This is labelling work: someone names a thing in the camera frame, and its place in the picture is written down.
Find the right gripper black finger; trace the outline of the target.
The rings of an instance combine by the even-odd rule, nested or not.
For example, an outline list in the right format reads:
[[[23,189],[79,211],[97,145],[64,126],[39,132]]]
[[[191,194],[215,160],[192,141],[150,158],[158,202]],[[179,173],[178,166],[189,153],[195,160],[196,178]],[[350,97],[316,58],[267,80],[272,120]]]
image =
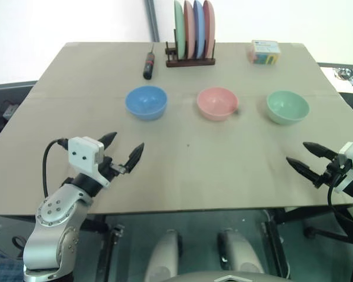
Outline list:
[[[318,143],[303,142],[302,144],[310,153],[317,157],[324,157],[328,160],[334,160],[338,155],[338,153]]]
[[[309,166],[297,159],[286,157],[287,162],[302,176],[315,183],[319,179],[319,175],[313,172]]]

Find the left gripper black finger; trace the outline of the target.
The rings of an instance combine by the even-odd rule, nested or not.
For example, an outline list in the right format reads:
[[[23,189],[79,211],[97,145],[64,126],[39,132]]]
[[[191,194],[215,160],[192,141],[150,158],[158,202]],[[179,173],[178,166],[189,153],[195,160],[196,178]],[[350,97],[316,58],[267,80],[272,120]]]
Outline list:
[[[138,145],[129,155],[128,161],[124,164],[124,168],[126,169],[126,173],[131,173],[133,168],[137,165],[139,162],[142,152],[144,150],[144,143],[141,143]]]
[[[117,132],[110,132],[99,138],[99,151],[103,153],[111,145],[116,135]]]

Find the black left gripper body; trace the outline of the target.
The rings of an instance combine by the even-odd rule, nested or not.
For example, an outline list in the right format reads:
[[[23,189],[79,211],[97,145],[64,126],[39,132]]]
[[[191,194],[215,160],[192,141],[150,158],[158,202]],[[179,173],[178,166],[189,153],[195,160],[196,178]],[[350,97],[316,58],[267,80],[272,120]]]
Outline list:
[[[112,158],[104,156],[102,163],[99,165],[99,172],[104,177],[117,177],[119,174],[126,173],[126,167],[121,164],[112,162]]]

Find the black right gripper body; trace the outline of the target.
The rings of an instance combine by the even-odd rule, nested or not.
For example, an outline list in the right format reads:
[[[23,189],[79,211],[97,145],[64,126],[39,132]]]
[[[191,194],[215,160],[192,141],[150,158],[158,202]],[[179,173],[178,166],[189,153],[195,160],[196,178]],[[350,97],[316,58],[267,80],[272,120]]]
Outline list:
[[[333,161],[329,163],[326,170],[318,179],[313,182],[316,188],[320,188],[323,184],[329,187],[337,187],[344,176],[353,168],[352,160],[344,154],[338,154]]]

